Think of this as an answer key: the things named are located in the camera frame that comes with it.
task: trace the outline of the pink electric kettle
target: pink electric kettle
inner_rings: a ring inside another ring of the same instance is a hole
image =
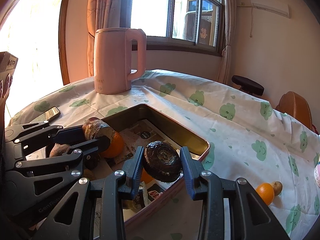
[[[132,40],[138,42],[138,67],[131,73]],[[131,81],[146,70],[147,37],[141,30],[105,28],[94,40],[94,89],[105,95],[131,89]]]

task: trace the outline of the wall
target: wall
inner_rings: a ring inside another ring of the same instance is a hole
[[[264,86],[262,98],[273,108],[284,93],[300,94],[319,128],[320,25],[303,0],[278,1],[289,5],[290,19],[253,9],[252,38],[251,8],[237,8],[230,76],[245,76]],[[250,0],[238,2],[251,4]]]
[[[87,70],[87,4],[88,0],[69,0],[66,20],[66,50],[70,82],[88,77]],[[118,14],[112,27],[119,27]],[[215,79],[221,57],[166,50],[147,51],[147,69],[165,69],[207,79]],[[136,66],[136,51],[132,52],[132,67]]]
[[[214,80],[221,57],[185,51],[148,50],[147,70],[164,69]],[[132,68],[137,66],[137,51],[132,52]]]
[[[66,19],[66,52],[70,82],[88,77],[88,0],[69,0]]]

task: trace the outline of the table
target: table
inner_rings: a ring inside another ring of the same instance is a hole
[[[11,125],[28,123],[52,106],[61,116],[55,125],[70,127],[137,104],[149,104],[211,144],[203,161],[221,178],[246,178],[253,187],[281,181],[283,191],[270,209],[291,239],[301,239],[319,215],[320,188],[313,176],[319,136],[267,101],[226,85],[164,70],[146,71],[132,89],[117,95],[94,91],[93,77],[74,82],[17,113]],[[127,239],[197,239],[201,202],[185,189]]]

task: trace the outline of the orange fruit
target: orange fruit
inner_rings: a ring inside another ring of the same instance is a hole
[[[120,133],[115,131],[115,135],[113,137],[112,142],[110,143],[109,148],[106,149],[104,152],[100,153],[100,156],[104,158],[117,157],[120,153],[122,153],[123,148],[123,138],[121,137]]]
[[[145,184],[148,184],[149,182],[151,182],[153,180],[153,177],[151,177],[145,169],[142,170],[142,175],[141,175],[141,179],[140,181],[144,181]]]
[[[256,192],[262,198],[262,200],[268,205],[271,204],[275,197],[273,187],[269,183],[262,183],[256,188]]]

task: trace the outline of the black stool seat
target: black stool seat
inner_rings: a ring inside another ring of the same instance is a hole
[[[256,94],[258,96],[262,96],[264,92],[264,87],[257,82],[249,78],[245,78],[242,76],[233,76],[231,78],[232,82],[236,85],[241,86],[241,89],[250,94]]]

